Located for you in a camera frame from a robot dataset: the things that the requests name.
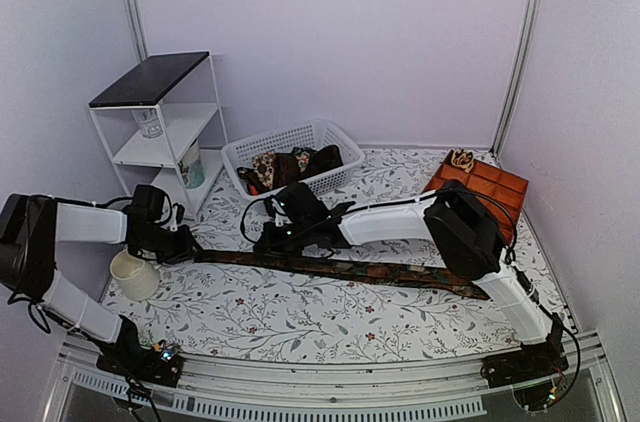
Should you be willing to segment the green brown patterned tie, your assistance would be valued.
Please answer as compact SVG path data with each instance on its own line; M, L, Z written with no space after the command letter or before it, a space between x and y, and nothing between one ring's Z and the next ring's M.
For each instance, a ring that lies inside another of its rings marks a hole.
M370 285L445 290L461 297L489 299L487 293L472 281L441 267L218 250L199 251L194 261L264 268Z

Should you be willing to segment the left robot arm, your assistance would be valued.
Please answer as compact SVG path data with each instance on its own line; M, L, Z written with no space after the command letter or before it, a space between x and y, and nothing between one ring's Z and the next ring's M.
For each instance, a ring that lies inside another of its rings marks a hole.
M128 376L148 368L137 327L97 302L63 273L61 256L101 257L106 246L160 264L193 258L198 244L182 224L184 208L162 189L138 185L130 196L106 203L49 195L11 194L1 209L1 284L10 303L25 302L43 317L57 319L109 351Z

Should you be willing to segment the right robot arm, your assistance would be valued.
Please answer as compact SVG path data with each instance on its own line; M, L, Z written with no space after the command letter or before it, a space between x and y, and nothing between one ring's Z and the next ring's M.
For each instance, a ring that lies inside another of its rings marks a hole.
M253 243L256 252L299 255L309 246L424 241L446 269L478 285L511 323L522 349L517 369L524 377L539 377L564 352L562 320L540 304L537 289L516 267L513 245L490 211L493 202L457 181L410 198L334 207L296 182L265 204L271 219Z

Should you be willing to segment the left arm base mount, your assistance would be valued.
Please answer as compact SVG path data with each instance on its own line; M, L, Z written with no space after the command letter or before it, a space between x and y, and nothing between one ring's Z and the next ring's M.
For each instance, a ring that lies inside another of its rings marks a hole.
M150 348L99 343L96 367L102 371L170 388L178 386L184 358L180 347L165 340Z

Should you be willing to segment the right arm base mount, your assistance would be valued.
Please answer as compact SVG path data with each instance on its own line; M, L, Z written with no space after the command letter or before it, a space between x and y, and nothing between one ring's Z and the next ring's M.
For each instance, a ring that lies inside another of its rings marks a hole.
M571 392L581 362L578 351L574 373L568 378L569 361L562 338L549 336L541 344L522 344L518 351L485 357L480 375L490 388L522 384L512 391L517 405L526 412L543 412L558 405Z

